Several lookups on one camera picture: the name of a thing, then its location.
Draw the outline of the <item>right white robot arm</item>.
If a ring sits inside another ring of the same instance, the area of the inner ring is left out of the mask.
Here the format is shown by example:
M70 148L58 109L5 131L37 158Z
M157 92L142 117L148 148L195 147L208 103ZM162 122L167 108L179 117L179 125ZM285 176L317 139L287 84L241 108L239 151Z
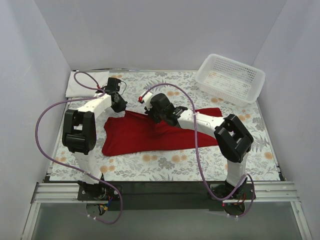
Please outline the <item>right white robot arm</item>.
M138 101L145 104L145 113L157 124L163 121L169 126L194 130L214 138L227 159L227 195L232 199L243 195L243 184L247 178L241 178L246 172L247 157L254 139L236 115L213 117L183 106L175 107L163 93L143 93Z

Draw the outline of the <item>red t-shirt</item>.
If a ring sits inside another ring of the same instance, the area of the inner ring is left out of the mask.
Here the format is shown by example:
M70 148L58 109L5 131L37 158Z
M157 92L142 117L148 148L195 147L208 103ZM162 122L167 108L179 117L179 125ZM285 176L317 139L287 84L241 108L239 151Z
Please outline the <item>red t-shirt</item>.
M104 124L106 140L102 154L107 157L150 151L193 149L195 132L155 123L149 116L126 111L123 117L109 117Z

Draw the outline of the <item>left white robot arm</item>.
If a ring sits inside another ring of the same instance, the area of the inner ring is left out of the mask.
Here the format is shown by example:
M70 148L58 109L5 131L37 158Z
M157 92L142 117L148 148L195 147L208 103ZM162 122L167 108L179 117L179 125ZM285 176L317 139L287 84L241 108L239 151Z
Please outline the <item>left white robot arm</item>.
M96 119L109 108L116 113L126 110L127 102L120 94L121 83L118 78L108 78L107 85L102 88L103 96L98 92L95 99L77 109L68 109L64 114L62 144L84 171L81 181L91 184L89 194L95 200L103 199L107 193L106 187L99 183L102 173L93 152L97 142Z

